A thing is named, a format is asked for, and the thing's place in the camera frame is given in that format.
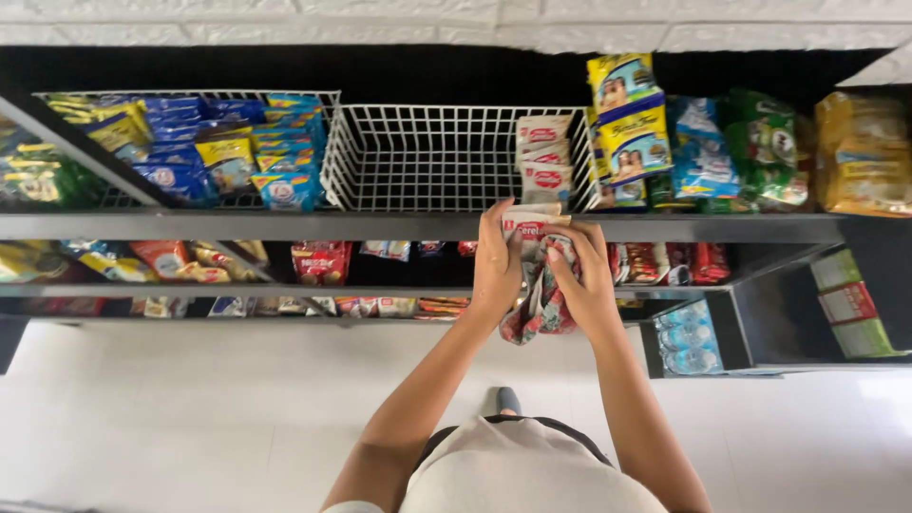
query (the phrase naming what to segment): white wire basket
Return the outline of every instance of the white wire basket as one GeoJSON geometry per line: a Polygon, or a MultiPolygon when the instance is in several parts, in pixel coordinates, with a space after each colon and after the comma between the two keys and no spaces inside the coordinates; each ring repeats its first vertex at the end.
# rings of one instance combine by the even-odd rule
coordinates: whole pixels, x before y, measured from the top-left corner
{"type": "MultiPolygon", "coordinates": [[[[340,90],[257,90],[257,89],[141,89],[141,90],[104,90],[104,91],[74,91],[74,92],[39,92],[34,96],[40,99],[46,99],[49,94],[65,94],[69,96],[81,96],[88,98],[98,98],[102,95],[123,94],[131,96],[202,96],[210,99],[259,99],[264,104],[267,94],[292,94],[299,96],[316,96],[323,102],[323,122],[328,134],[327,139],[332,139],[331,127],[332,120],[339,107],[339,97],[342,94],[340,90]]],[[[101,208],[124,208],[131,206],[141,206],[128,194],[122,192],[116,187],[108,189],[105,197],[101,200],[101,208]]],[[[263,209],[263,200],[260,194],[248,193],[236,196],[226,197],[222,200],[219,208],[224,209],[263,209]]]]}
{"type": "Polygon", "coordinates": [[[574,166],[569,209],[596,194],[584,108],[343,105],[333,117],[321,183],[342,210],[481,212],[522,195],[516,120],[565,114],[574,166]]]}

